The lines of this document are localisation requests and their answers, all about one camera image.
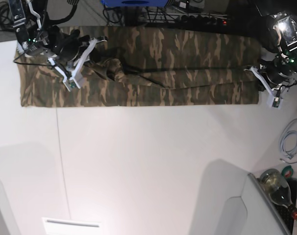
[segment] black cable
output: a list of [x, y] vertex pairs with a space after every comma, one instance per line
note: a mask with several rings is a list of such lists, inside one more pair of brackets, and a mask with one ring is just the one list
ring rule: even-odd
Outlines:
[[[112, 24], [120, 24], [121, 26], [123, 26], [123, 22], [122, 22], [122, 18], [123, 18], [123, 14], [121, 12], [120, 7], [106, 7], [106, 5], [103, 5], [103, 16], [105, 17], [105, 19], [107, 20], [107, 25], [109, 25], [109, 23]], [[113, 12], [111, 17], [113, 18], [113, 20], [111, 20], [111, 17], [109, 15], [109, 12]]]
[[29, 49], [27, 49], [26, 51], [24, 51], [21, 55], [19, 55], [17, 58], [15, 58], [13, 60], [13, 62], [15, 63], [17, 60], [19, 60], [22, 56], [24, 56], [27, 52], [29, 51]]
[[47, 5], [48, 5], [48, 2], [49, 2], [49, 0], [46, 0], [46, 2], [45, 2], [44, 12], [43, 12], [44, 17], [43, 17], [43, 21], [42, 21], [42, 28], [44, 28], [44, 24], [45, 24], [45, 21], [46, 21], [46, 14], [47, 14]]
[[167, 17], [166, 17], [166, 14], [165, 14], [165, 12], [163, 12], [163, 14], [164, 14], [164, 19], [165, 19], [165, 22], [169, 24], [169, 21], [168, 21], [168, 19], [167, 19]]
[[[87, 0], [81, 0], [81, 2], [84, 2], [84, 3], [86, 4], [86, 6], [84, 6], [83, 4], [82, 4], [82, 6], [85, 8], [85, 10], [86, 10], [86, 11], [93, 17], [93, 19], [94, 19], [98, 24], [99, 24], [99, 18], [101, 18], [103, 21], [106, 21], [106, 19], [104, 18], [104, 16], [102, 16], [99, 12], [97, 12], [97, 11], [94, 9], [94, 7], [88, 3]], [[90, 13], [89, 10], [93, 11], [95, 15], [99, 16], [99, 18], [98, 18], [98, 17], [95, 17], [94, 14]]]
[[6, 1], [0, 2], [0, 31], [15, 32], [9, 4]]
[[146, 11], [147, 11], [147, 13], [148, 13], [148, 20], [149, 20], [149, 22], [151, 23], [150, 16], [149, 16], [149, 7], [148, 7], [148, 6], [146, 7]]
[[47, 65], [47, 64], [20, 63], [17, 61], [14, 61], [14, 63], [18, 64], [18, 65], [44, 66], [44, 67], [48, 67], [48, 68], [55, 68], [57, 66], [57, 65]]
[[[292, 70], [292, 71], [294, 71], [296, 74], [297, 74], [297, 71], [293, 68], [293, 66], [290, 66], [290, 65], [288, 65], [288, 67], [290, 67], [290, 69]], [[293, 86], [296, 86], [297, 85], [297, 81], [295, 81], [293, 84], [291, 84], [291, 85], [281, 85], [281, 87], [285, 87], [285, 88], [290, 88], [290, 87], [293, 87]]]
[[220, 11], [210, 11], [210, 13], [216, 14], [216, 15], [227, 15], [225, 12], [220, 12]]
[[59, 20], [49, 20], [49, 24], [56, 25], [56, 24], [62, 24], [62, 23], [69, 21], [74, 16], [76, 9], [77, 9], [77, 5], [73, 5], [71, 12], [69, 13], [68, 16], [66, 16], [65, 18], [59, 19]]
[[80, 30], [75, 29], [69, 35], [69, 37], [66, 37], [65, 39], [63, 39], [62, 41], [59, 42], [58, 46], [56, 46], [54, 48], [54, 52], [58, 55], [60, 53], [60, 51], [62, 50], [62, 48], [64, 48], [65, 45], [69, 44], [72, 40], [75, 40], [76, 38], [78, 38], [79, 35], [80, 35]]
[[156, 14], [155, 14], [155, 17], [154, 17], [152, 23], [154, 23], [154, 21], [156, 20], [157, 14], [158, 14], [158, 8], [156, 9]]
[[170, 18], [172, 18], [174, 21], [178, 21], [176, 18], [172, 17], [171, 15], [169, 15], [166, 11], [163, 12], [165, 15], [169, 16]]

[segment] white table surface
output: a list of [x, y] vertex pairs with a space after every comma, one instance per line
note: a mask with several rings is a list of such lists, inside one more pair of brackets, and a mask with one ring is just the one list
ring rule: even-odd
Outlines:
[[[45, 172], [54, 172], [42, 183], [57, 179], [50, 206], [43, 203], [21, 217], [18, 189], [7, 182], [26, 176], [11, 171], [14, 166], [2, 166], [0, 176], [23, 234], [36, 229], [43, 234], [39, 226], [29, 229], [26, 220], [46, 216], [102, 222], [105, 235], [210, 235], [218, 220], [203, 217], [202, 208], [218, 217], [226, 197], [238, 193], [243, 182], [225, 171], [258, 175], [282, 167], [278, 136], [297, 117], [297, 87], [281, 110], [269, 109], [263, 94], [259, 105], [59, 108], [57, 120], [56, 109], [20, 107], [19, 74], [11, 63], [14, 48], [15, 42], [0, 43], [0, 148], [41, 145], [41, 160], [31, 162], [38, 167], [30, 173], [32, 186], [46, 179], [35, 174], [42, 163]], [[25, 157], [13, 165], [27, 162]], [[208, 172], [215, 177], [207, 177]], [[34, 200], [41, 203], [42, 198]]]

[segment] cable bundle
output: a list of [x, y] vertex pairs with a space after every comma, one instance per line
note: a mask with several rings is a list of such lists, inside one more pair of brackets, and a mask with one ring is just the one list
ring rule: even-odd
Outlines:
[[123, 13], [120, 7], [107, 7], [105, 4], [103, 6], [104, 6], [103, 15], [107, 20], [107, 25], [109, 25], [109, 23], [112, 23], [112, 24], [120, 24], [120, 26], [123, 26], [123, 22], [122, 22]]
[[[288, 139], [288, 137], [291, 137], [291, 136], [295, 136], [296, 139], [297, 139], [297, 131], [295, 130], [291, 130], [291, 128], [297, 123], [297, 118], [296, 119], [293, 119], [291, 122], [288, 123], [288, 125], [286, 126], [286, 128], [283, 130], [280, 138], [279, 138], [279, 142], [278, 142], [278, 150], [279, 152], [285, 157], [285, 158], [288, 158], [288, 159], [292, 159], [296, 154], [297, 154], [297, 141], [296, 141], [296, 144], [295, 146], [290, 149], [290, 150], [287, 150], [286, 147], [285, 147], [285, 144], [286, 144], [286, 140]], [[280, 159], [281, 161], [285, 162], [285, 163], [288, 163], [288, 164], [295, 164], [297, 163], [296, 162], [293, 162], [293, 163], [289, 163], [287, 162], [286, 160], [284, 159]]]
[[6, 1], [0, 2], [0, 31], [15, 32], [9, 4]]

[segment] bottle cap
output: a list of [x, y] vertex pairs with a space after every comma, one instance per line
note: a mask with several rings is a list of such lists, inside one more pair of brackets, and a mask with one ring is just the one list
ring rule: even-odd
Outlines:
[[295, 210], [294, 212], [292, 212], [291, 216], [292, 216], [292, 218], [294, 220], [297, 220], [297, 210]]
[[281, 172], [281, 175], [285, 177], [285, 179], [290, 179], [293, 174], [294, 174], [294, 170], [290, 165], [286, 166]]

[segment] white panel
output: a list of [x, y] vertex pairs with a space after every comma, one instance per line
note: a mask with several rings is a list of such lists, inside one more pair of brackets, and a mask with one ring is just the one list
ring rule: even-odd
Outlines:
[[21, 235], [5, 189], [0, 182], [0, 235]]
[[78, 222], [43, 218], [47, 235], [102, 235], [101, 225], [96, 222]]
[[44, 235], [43, 216], [69, 219], [56, 109], [21, 107], [15, 49], [0, 43], [0, 181], [21, 234]]
[[247, 223], [248, 211], [241, 197], [226, 200], [215, 235], [241, 235]]
[[243, 235], [286, 235], [279, 220], [273, 216], [264, 196], [257, 190], [253, 180], [247, 178], [242, 200], [247, 208], [247, 223]]

